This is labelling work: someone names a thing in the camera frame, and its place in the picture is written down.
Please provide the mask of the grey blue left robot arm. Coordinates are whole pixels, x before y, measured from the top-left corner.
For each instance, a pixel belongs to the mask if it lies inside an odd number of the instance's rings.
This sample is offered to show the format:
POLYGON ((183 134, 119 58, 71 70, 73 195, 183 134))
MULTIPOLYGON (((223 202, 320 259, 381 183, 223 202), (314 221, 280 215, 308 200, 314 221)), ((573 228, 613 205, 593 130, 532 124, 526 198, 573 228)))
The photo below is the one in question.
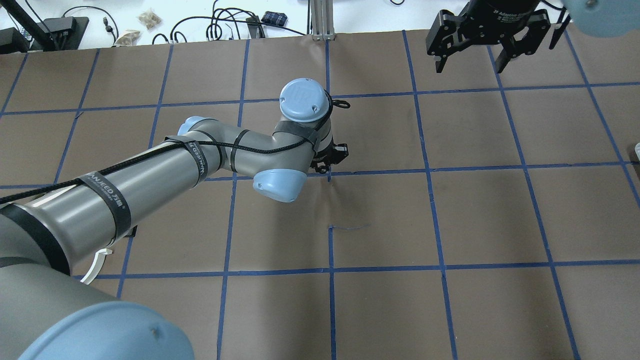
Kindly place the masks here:
POLYGON ((330 117, 350 103, 316 80, 279 94, 270 135, 192 116, 174 136, 103 170, 1 199, 3 360, 192 360, 187 335, 160 313, 76 280, 71 269, 131 234, 142 220, 220 169, 259 194, 295 201, 310 169, 348 155, 330 117))

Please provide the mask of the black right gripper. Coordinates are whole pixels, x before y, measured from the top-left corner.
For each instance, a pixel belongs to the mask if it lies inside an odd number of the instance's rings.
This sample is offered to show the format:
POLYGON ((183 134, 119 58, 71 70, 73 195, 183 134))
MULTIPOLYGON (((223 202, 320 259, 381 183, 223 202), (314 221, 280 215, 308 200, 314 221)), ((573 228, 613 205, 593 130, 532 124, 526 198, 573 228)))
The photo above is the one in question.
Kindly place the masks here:
POLYGON ((443 72, 448 58, 471 46, 502 46, 494 59, 498 75, 512 59, 535 54, 551 27, 547 10, 537 9, 539 4, 539 0, 470 0, 459 14, 440 10, 425 39, 436 73, 443 72))

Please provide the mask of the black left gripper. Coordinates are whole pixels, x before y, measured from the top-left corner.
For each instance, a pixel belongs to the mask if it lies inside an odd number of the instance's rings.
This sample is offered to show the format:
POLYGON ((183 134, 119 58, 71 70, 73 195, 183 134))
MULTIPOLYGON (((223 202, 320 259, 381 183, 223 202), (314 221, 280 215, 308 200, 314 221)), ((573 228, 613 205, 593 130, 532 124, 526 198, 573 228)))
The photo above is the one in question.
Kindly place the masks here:
POLYGON ((311 160, 310 169, 318 174, 326 174, 331 171, 332 166, 340 164, 349 156, 347 143, 336 144, 333 139, 328 146, 314 155, 311 160))

